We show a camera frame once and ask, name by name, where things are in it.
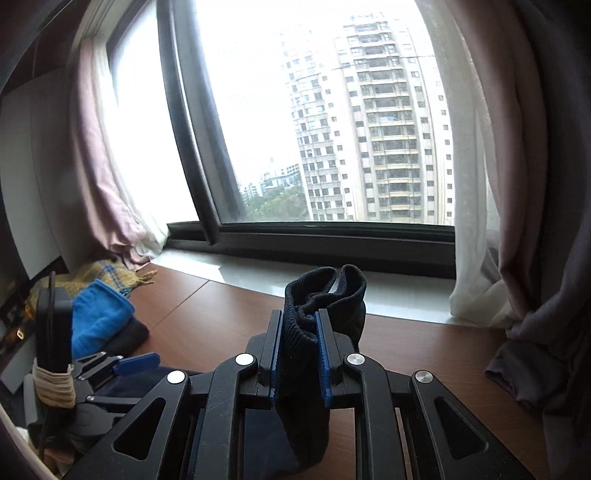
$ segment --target brown wooden panel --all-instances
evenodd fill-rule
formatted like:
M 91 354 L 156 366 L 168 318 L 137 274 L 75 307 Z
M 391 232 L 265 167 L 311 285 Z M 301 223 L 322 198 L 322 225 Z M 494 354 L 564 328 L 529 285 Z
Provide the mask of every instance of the brown wooden panel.
M 158 270 L 154 283 L 136 288 L 129 300 L 135 306 L 136 318 L 149 329 L 182 304 L 208 281 L 170 268 L 148 264 L 138 274 Z
M 242 352 L 250 336 L 266 330 L 271 310 L 282 304 L 278 297 L 209 282 L 153 329 L 141 351 L 160 353 L 166 365 L 208 371 Z M 431 371 L 536 478 L 548 479 L 540 420 L 483 373 L 503 340 L 499 330 L 368 315 L 360 349 L 393 371 Z M 353 425 L 351 410 L 331 412 L 323 461 L 292 478 L 353 480 Z

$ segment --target silver screw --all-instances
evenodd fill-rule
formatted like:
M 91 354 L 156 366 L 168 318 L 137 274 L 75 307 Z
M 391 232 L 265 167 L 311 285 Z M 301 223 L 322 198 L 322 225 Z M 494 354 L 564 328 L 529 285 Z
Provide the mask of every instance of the silver screw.
M 361 353 L 352 353 L 347 357 L 347 361 L 351 365 L 361 365 L 365 362 L 365 357 Z
M 253 363 L 255 360 L 255 358 L 249 354 L 249 353 L 241 353 L 240 355 L 238 355 L 236 357 L 236 363 L 238 365 L 250 365 L 251 363 Z
M 185 374 L 180 370 L 174 370 L 166 376 L 168 383 L 177 384 L 184 380 Z
M 431 383 L 433 381 L 433 374 L 426 370 L 419 370 L 414 376 L 421 383 Z

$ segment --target black window frame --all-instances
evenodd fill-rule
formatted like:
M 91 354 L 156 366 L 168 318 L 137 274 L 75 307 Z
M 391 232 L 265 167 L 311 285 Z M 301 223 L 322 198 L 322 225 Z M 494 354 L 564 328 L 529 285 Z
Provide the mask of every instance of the black window frame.
M 318 265 L 352 262 L 366 270 L 455 278 L 451 226 L 338 220 L 247 222 L 215 113 L 192 1 L 155 1 L 168 109 L 199 216 L 196 222 L 169 224 L 166 248 Z M 137 12 L 138 2 L 133 2 Z M 122 18 L 131 24 L 135 17 Z M 238 221 L 224 221 L 229 218 Z

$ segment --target green trees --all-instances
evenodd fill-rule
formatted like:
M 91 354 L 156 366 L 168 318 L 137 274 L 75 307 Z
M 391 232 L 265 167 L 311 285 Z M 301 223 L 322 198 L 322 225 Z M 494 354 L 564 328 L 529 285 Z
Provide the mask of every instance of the green trees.
M 253 197 L 246 203 L 249 222 L 297 222 L 310 220 L 306 194 L 301 185 L 276 187 L 262 197 Z

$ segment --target blue towel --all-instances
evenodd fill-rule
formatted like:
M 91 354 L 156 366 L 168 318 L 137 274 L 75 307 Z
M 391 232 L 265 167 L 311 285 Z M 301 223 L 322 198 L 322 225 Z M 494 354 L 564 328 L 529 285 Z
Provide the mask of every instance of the blue towel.
M 135 308 L 118 291 L 93 281 L 74 299 L 72 358 L 99 352 L 127 325 Z

